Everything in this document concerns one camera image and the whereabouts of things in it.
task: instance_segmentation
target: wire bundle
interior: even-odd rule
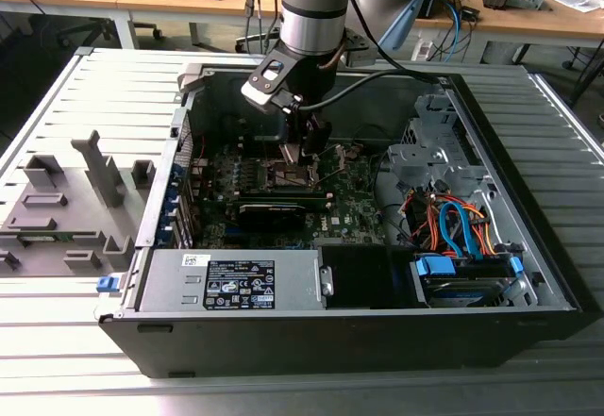
[[[403,209],[406,209],[409,206],[414,197],[416,197],[416,193],[410,193],[403,205]],[[449,194],[427,192],[425,197],[428,200],[426,204],[426,221],[411,233],[410,241],[414,242],[422,249],[428,249],[430,252],[449,257],[458,257],[459,254],[446,243],[444,236],[439,233],[443,232],[444,229],[447,229],[446,225],[442,225],[438,219],[438,213],[441,211],[441,206],[447,202],[453,202],[459,204],[467,212],[467,215],[470,218],[472,234],[478,241],[480,253],[485,256],[496,255],[495,249],[491,244],[489,222],[485,215],[478,210],[475,205]],[[457,212],[455,210],[448,211],[448,214],[453,213]],[[426,239],[419,244],[419,241],[423,237]]]
[[[470,30],[467,34],[465,34],[465,36],[460,38],[461,23],[462,23],[461,10],[463,8],[463,0],[450,0],[450,1],[449,0],[439,0],[439,1],[446,7],[447,11],[450,11],[450,14],[451,14],[450,18],[453,21],[453,24],[446,31],[445,36],[441,40],[441,43],[435,46],[434,52],[432,53],[432,55],[430,57],[427,58],[427,60],[432,61],[432,60],[436,59],[437,56],[438,56],[438,60],[443,60],[443,56],[447,52],[448,52],[448,54],[445,56],[445,62],[449,62],[451,57],[458,53],[463,53],[463,57],[461,59],[461,60],[463,60],[470,47],[470,44],[472,43],[472,34],[474,32],[476,23],[468,20],[467,23],[469,25]],[[455,29],[453,41],[448,46],[445,46],[445,43],[448,40],[449,36],[451,35],[451,32],[453,31],[453,29]],[[465,42],[465,44],[463,45],[463,47],[459,48],[460,45],[464,42]]]

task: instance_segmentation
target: barcode sticker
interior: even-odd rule
[[[182,256],[183,267],[207,267],[211,259],[209,254],[185,254]]]

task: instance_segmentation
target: green circuit board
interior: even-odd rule
[[[370,158],[357,152],[332,146],[302,169],[288,167],[278,158],[217,154],[204,169],[198,199],[202,235],[196,247],[313,249],[322,244],[382,244],[381,216],[369,191]],[[254,189],[278,207],[287,200],[310,209],[291,230],[243,229],[236,216],[242,188]],[[299,197],[290,197],[288,191]]]

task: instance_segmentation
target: gray plastic part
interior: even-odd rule
[[[72,146],[77,150],[88,165],[87,176],[95,186],[107,207],[120,207],[124,197],[115,188],[115,176],[117,168],[112,160],[105,160],[98,149],[100,136],[98,131],[93,130],[87,140],[72,140]]]
[[[57,222],[52,218],[13,218],[8,224],[9,229],[21,230],[55,230]]]
[[[52,155],[34,155],[23,169],[31,184],[39,191],[53,191],[55,183],[52,174],[61,174],[63,170]]]
[[[112,236],[109,236],[103,254],[108,259],[113,269],[124,271],[130,267],[130,262],[134,257],[134,241],[128,236],[124,242],[124,246],[120,249]]]
[[[53,192],[48,194],[26,194],[21,199],[21,203],[27,208],[36,207],[64,207],[67,205],[67,198],[62,192]]]
[[[77,246],[99,247],[105,244],[107,238],[102,230],[94,235],[74,235],[74,243]]]
[[[65,251],[63,261],[74,271],[100,268],[101,260],[93,250],[89,251]]]
[[[113,159],[113,157],[111,155],[109,155],[109,156],[103,156],[103,158],[105,159],[105,165],[107,166],[107,170],[109,171],[109,174],[111,175],[111,179],[113,180],[113,183],[115,185],[122,185],[124,183],[124,180],[122,180],[122,176],[120,175],[120,171],[117,169],[117,166],[115,165],[115,160]]]
[[[0,251],[0,268],[10,268],[12,271],[19,267],[19,259],[17,259],[9,251]]]
[[[78,46],[74,56],[90,56],[92,51],[94,51],[94,47],[92,46]]]
[[[150,159],[137,159],[132,165],[132,180],[137,190],[147,190],[151,188],[155,178],[155,165]]]
[[[118,208],[107,209],[98,195],[98,190],[91,187],[85,169],[82,168],[65,168],[63,174],[53,175],[53,181],[57,187],[52,192],[60,192],[65,195],[68,204],[64,207],[29,208],[23,205],[23,197],[19,197],[2,227],[3,231],[9,231],[12,235],[8,235],[8,239],[0,238],[0,249],[13,252],[21,261],[21,266],[14,272],[2,271],[0,268],[0,278],[16,275],[94,276],[115,272],[109,259],[103,256],[103,247],[107,237],[111,235],[119,246],[124,244],[126,236],[136,238],[149,193],[149,190],[136,190],[129,167],[121,168],[120,174],[124,185],[119,186],[118,191],[124,195],[124,203]],[[44,195],[50,194],[50,192],[39,191],[31,183],[27,183],[23,194]],[[49,217],[57,222],[57,229],[54,232],[49,231],[49,239],[59,232],[72,232],[75,234],[74,240],[25,241],[26,248],[24,248],[16,238],[18,231],[8,229],[8,222],[13,218],[32,216]],[[22,237],[27,238],[27,232],[19,233]],[[70,269],[63,258],[66,250],[75,249],[95,251],[101,260],[102,268],[78,271]]]
[[[25,249],[26,243],[19,240],[17,235],[8,235],[0,237],[0,248],[4,249]]]

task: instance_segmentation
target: paper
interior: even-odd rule
[[[554,0],[579,12],[591,12],[600,8],[600,0]]]

